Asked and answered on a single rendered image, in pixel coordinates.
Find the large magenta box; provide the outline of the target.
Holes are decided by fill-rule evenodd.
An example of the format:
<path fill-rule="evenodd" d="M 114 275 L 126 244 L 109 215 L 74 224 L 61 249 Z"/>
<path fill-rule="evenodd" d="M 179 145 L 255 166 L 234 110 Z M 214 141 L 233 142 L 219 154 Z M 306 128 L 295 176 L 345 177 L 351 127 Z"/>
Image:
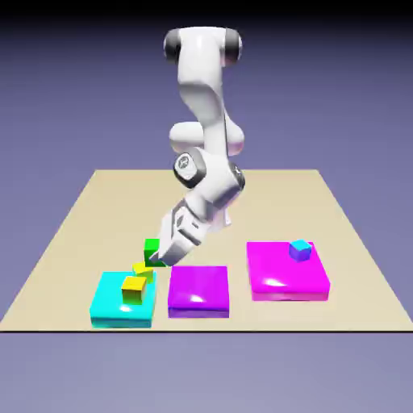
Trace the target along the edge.
<path fill-rule="evenodd" d="M 307 261 L 290 257 L 292 241 L 246 243 L 248 276 L 254 301 L 326 301 L 330 281 L 315 244 Z"/>

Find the small blue cube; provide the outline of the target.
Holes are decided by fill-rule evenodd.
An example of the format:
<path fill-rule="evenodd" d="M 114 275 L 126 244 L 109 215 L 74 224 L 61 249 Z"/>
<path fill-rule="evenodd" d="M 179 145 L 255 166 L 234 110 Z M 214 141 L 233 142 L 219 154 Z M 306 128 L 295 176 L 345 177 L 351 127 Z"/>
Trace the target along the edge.
<path fill-rule="evenodd" d="M 311 243 L 301 239 L 294 240 L 289 244 L 289 254 L 292 259 L 297 262 L 307 261 L 311 257 Z"/>

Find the small yellow cube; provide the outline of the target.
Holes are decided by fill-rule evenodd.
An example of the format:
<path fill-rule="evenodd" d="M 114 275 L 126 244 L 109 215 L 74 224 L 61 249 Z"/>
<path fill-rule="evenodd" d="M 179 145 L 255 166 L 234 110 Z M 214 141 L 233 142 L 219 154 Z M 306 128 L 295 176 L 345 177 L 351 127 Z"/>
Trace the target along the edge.
<path fill-rule="evenodd" d="M 132 272 L 136 277 L 145 277 L 148 284 L 153 283 L 153 267 L 146 266 L 144 261 L 134 263 L 132 265 Z"/>
<path fill-rule="evenodd" d="M 127 305 L 141 305 L 146 294 L 146 286 L 146 277 L 125 277 L 121 287 L 123 303 Z"/>

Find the large cyan box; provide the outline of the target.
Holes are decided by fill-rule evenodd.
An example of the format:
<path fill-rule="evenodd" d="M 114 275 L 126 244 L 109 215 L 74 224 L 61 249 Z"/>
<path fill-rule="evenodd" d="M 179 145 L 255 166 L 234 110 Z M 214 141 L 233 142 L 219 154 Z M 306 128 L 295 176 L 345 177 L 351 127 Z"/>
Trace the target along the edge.
<path fill-rule="evenodd" d="M 90 304 L 90 321 L 94 328 L 150 328 L 156 301 L 157 273 L 146 288 L 140 305 L 123 302 L 121 287 L 132 272 L 103 272 Z"/>

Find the large purple box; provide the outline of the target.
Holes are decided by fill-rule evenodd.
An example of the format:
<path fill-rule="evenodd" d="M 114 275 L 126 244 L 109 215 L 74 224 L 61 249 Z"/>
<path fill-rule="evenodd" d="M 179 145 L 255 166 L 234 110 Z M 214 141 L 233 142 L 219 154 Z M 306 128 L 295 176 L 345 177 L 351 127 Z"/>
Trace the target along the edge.
<path fill-rule="evenodd" d="M 227 267 L 172 267 L 169 279 L 170 318 L 228 318 L 230 298 Z"/>

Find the small green cube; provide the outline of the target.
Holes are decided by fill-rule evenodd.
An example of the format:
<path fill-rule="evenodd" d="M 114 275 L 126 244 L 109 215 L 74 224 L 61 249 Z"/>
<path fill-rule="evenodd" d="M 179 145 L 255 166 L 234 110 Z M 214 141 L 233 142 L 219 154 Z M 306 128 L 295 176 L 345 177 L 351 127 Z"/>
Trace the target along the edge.
<path fill-rule="evenodd" d="M 147 238 L 144 243 L 144 262 L 146 267 L 166 267 L 159 258 L 160 240 L 158 238 Z"/>

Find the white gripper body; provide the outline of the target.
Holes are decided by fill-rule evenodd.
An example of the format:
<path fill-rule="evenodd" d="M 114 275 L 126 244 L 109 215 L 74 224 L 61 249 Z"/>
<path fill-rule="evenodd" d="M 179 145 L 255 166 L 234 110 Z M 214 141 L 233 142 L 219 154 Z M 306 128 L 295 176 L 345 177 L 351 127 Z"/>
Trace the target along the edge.
<path fill-rule="evenodd" d="M 205 225 L 191 212 L 169 212 L 161 220 L 159 235 L 159 247 L 149 260 L 174 266 L 203 242 Z"/>

